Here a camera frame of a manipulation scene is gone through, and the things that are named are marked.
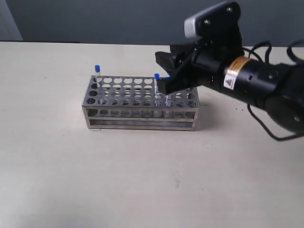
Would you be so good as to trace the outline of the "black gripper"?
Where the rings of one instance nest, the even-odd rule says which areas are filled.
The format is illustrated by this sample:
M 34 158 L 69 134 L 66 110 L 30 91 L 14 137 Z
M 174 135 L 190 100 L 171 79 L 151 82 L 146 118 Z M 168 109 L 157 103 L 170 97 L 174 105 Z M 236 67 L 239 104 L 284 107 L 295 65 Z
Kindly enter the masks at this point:
M 244 55 L 238 26 L 240 16 L 240 5 L 228 1 L 227 6 L 208 17 L 210 25 L 207 25 L 207 21 L 205 24 L 199 23 L 202 37 L 198 37 L 197 42 L 171 44 L 170 53 L 156 52 L 156 63 L 169 75 L 167 79 L 158 80 L 159 91 L 169 95 L 196 87 L 194 67 L 206 75 L 205 86 L 220 91 L 225 68 L 235 58 Z

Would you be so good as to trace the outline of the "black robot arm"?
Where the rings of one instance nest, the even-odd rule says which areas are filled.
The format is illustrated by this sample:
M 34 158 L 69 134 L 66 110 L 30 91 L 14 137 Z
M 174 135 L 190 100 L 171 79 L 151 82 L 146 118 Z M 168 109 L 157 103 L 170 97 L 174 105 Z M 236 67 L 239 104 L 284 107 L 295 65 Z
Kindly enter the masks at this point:
M 156 52 L 155 61 L 169 78 L 158 82 L 168 95 L 204 86 L 265 111 L 293 137 L 304 134 L 304 61 L 288 47 L 293 64 L 271 64 L 271 43 L 242 45 L 240 5 L 224 1 L 189 17 L 184 34 L 191 43 Z

